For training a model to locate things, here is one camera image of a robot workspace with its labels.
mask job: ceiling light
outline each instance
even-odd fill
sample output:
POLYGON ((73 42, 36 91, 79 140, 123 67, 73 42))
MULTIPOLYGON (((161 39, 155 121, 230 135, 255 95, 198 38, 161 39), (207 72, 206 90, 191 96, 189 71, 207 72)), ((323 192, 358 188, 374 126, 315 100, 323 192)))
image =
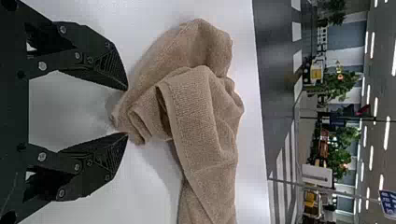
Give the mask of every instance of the ceiling light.
POLYGON ((395 41, 395 50, 393 52, 393 67, 392 67, 392 75, 396 76, 396 41, 395 41))
POLYGON ((384 188, 384 176, 381 175, 379 177, 379 190, 382 190, 384 188))
POLYGON ((364 162, 361 163, 361 182, 364 180, 364 162))
POLYGON ((364 48, 364 53, 367 53, 368 48, 369 48, 369 32, 367 31, 366 32, 366 45, 365 45, 365 48, 364 48))
MULTIPOLYGON (((396 56, 395 56, 395 59, 393 60, 393 62, 394 62, 394 67, 396 67, 396 56)), ((365 77, 363 77, 363 79, 362 79, 362 82, 361 82, 361 96, 363 97, 364 96, 364 88, 365 88, 365 82, 366 82, 366 78, 365 77)))
POLYGON ((361 199, 359 199, 359 207, 358 207, 359 213, 361 212, 361 199))
POLYGON ((384 135, 384 149, 385 150, 388 150, 389 128, 390 128, 390 116, 387 116, 387 124, 385 125, 385 135, 384 135))
MULTIPOLYGON (((367 188, 367 192, 366 192, 366 198, 369 199, 370 198, 370 188, 367 188)), ((369 210, 369 200, 366 200, 366 210, 369 210)))
POLYGON ((370 104, 370 90, 371 90, 371 86, 367 85, 367 99, 366 99, 366 104, 367 105, 370 104))
POLYGON ((370 58, 374 58, 374 43, 375 43, 375 32, 372 34, 372 47, 371 47, 371 52, 370 52, 370 58))
POLYGON ((367 144, 367 126, 364 126, 363 147, 366 147, 366 144, 367 144))
POLYGON ((376 118, 376 114, 378 113, 378 97, 375 97, 374 100, 374 117, 376 118))
POLYGON ((374 147, 371 146, 370 148, 370 162, 369 162, 369 170, 373 170, 373 156, 374 156, 374 147))

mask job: white surface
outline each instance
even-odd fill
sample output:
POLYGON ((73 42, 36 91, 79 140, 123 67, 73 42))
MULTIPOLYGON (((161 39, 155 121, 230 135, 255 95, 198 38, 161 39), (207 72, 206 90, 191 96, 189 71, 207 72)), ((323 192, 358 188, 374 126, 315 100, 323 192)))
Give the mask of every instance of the white surface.
POLYGON ((293 42, 301 40, 301 24, 299 22, 292 22, 291 23, 291 30, 292 30, 292 39, 293 42))
POLYGON ((370 84, 367 85, 367 96, 366 96, 366 104, 370 104, 370 96, 371 96, 371 86, 370 84))
MULTIPOLYGON (((159 35, 182 22, 203 18, 229 32, 234 43, 230 75, 246 107, 237 138, 237 219, 239 223, 270 222, 251 1, 25 2, 54 21, 86 24, 111 39, 127 74, 159 35)), ((31 143, 59 150, 111 133, 107 112, 119 97, 116 91, 59 73, 33 81, 31 143)), ((51 203, 23 223, 177 223, 181 179, 167 144, 129 144, 114 181, 91 197, 51 203)))
POLYGON ((374 117, 376 118, 376 115, 378 114, 378 97, 375 97, 374 99, 374 117))
POLYGON ((303 65, 303 51, 299 50, 297 53, 293 55, 293 68, 294 73, 303 65))
POLYGON ((364 126, 364 133, 363 133, 363 147, 367 145, 367 126, 364 126))
MULTIPOLYGON (((283 148, 279 151, 276 158, 276 175, 277 179, 284 180, 283 176, 283 148)), ((285 184, 277 183, 277 198, 279 209, 279 223, 285 224, 285 184)))
POLYGON ((352 49, 327 50, 327 66, 335 67, 337 60, 343 66, 363 65, 364 46, 352 49))
POLYGON ((364 44, 364 53, 367 53, 369 50, 369 32, 366 31, 366 38, 365 38, 365 44, 364 44))
POLYGON ((389 132, 390 132, 390 116, 387 116, 387 123, 385 124, 385 134, 384 134, 384 149, 388 150, 389 132))
MULTIPOLYGON (((366 198, 370 198, 370 188, 367 188, 366 198)), ((370 201, 366 200, 366 210, 369 210, 370 201)))
POLYGON ((361 163, 361 182, 364 180, 364 162, 361 163))
POLYGON ((332 169, 313 166, 309 164, 303 164, 302 172, 303 172, 303 182, 320 185, 322 187, 327 187, 327 188, 332 187, 332 169), (318 178, 327 178, 327 181, 319 180, 318 178))
POLYGON ((370 160, 369 160, 369 170, 373 170, 373 157, 374 157, 374 147, 370 147, 370 160))
POLYGON ((370 58, 374 58, 374 46, 375 46, 375 32, 372 33, 372 45, 370 49, 370 58))
POLYGON ((301 0, 291 0, 291 6, 301 11, 301 0))

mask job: bolt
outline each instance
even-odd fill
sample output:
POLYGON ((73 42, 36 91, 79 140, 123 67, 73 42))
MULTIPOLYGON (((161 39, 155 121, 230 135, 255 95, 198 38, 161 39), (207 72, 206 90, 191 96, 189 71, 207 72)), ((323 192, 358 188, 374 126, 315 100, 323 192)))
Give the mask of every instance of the bolt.
POLYGON ((40 154, 38 154, 38 158, 39 161, 45 161, 47 159, 47 153, 45 152, 40 152, 40 154))
POLYGON ((81 54, 79 54, 78 52, 75 53, 76 59, 80 59, 81 58, 81 54))
POLYGON ((61 33, 62 33, 63 35, 65 35, 65 34, 67 33, 67 28, 66 28, 65 26, 61 26, 61 27, 59 28, 59 31, 61 31, 61 33))
POLYGON ((91 159, 87 160, 87 165, 88 165, 88 166, 92 166, 92 164, 93 164, 93 162, 92 162, 91 159))
POLYGON ((81 168, 81 167, 79 166, 79 164, 76 164, 76 165, 75 165, 75 171, 79 171, 80 168, 81 168))
POLYGON ((58 196, 60 198, 64 197, 65 194, 66 194, 66 191, 64 189, 60 189, 59 192, 58 192, 58 196))
POLYGON ((47 64, 44 62, 39 62, 38 63, 38 69, 40 69, 41 71, 46 71, 47 70, 47 64))

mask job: sign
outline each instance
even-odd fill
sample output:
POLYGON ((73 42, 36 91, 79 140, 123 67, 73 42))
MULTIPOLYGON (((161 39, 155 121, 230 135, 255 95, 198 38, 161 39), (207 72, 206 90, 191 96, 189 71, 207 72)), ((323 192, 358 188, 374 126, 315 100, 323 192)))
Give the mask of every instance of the sign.
POLYGON ((332 169, 303 164, 303 182, 332 187, 332 169))
POLYGON ((386 218, 396 220, 396 192, 389 190, 380 190, 382 211, 386 218))

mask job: crumpled cloth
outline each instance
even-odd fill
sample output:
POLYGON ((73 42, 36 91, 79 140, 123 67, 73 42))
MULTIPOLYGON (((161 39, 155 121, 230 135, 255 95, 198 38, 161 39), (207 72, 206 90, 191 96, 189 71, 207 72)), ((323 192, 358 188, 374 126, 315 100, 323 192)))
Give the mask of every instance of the crumpled cloth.
POLYGON ((166 32, 135 68, 113 112, 137 145, 174 141, 185 179, 178 223, 236 223, 236 135, 244 112, 227 77, 230 36, 194 20, 166 32))

